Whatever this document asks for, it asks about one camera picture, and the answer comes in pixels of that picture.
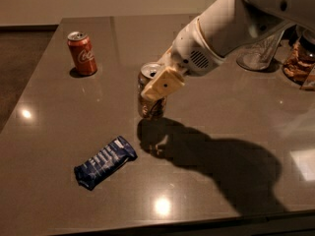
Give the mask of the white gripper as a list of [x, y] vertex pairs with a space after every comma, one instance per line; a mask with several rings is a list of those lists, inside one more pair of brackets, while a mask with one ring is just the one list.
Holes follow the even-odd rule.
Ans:
[[184, 79], [179, 74], [202, 77], [224, 62], [224, 58], [212, 49], [201, 32], [199, 18], [195, 18], [180, 31], [169, 49], [158, 60], [164, 67], [145, 86], [142, 98], [157, 101], [184, 86]]

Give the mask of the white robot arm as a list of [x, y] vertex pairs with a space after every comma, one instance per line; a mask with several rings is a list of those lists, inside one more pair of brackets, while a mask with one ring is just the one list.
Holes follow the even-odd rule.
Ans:
[[314, 8], [315, 0], [217, 0], [173, 40], [141, 96], [168, 96], [184, 86], [185, 75], [205, 76], [239, 47], [292, 25], [315, 31]]

